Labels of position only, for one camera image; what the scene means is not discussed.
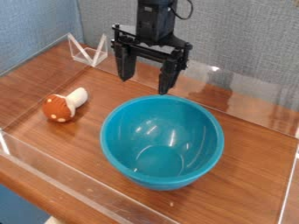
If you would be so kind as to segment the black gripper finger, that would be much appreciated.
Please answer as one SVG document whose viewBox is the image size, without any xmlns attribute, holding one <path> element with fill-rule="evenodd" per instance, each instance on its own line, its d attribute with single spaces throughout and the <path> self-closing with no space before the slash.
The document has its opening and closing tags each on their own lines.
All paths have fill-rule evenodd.
<svg viewBox="0 0 299 224">
<path fill-rule="evenodd" d="M 130 53 L 130 46 L 118 42 L 113 46 L 116 56 L 116 70 L 121 81 L 130 79 L 136 72 L 136 56 Z"/>
<path fill-rule="evenodd" d="M 165 95 L 173 87 L 181 70 L 186 68 L 188 53 L 184 50 L 174 49 L 162 62 L 158 75 L 158 94 Z"/>
</svg>

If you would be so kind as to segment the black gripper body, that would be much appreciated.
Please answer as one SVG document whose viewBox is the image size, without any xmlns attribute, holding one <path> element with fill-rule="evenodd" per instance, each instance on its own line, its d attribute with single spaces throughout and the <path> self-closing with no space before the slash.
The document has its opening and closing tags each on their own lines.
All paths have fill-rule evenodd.
<svg viewBox="0 0 299 224">
<path fill-rule="evenodd" d="M 164 62 L 174 49 L 184 50 L 189 56 L 192 45 L 173 34 L 174 19 L 186 20 L 177 13 L 177 0 L 137 0 L 134 26 L 113 24 L 114 43 L 130 46 L 136 57 Z"/>
</svg>

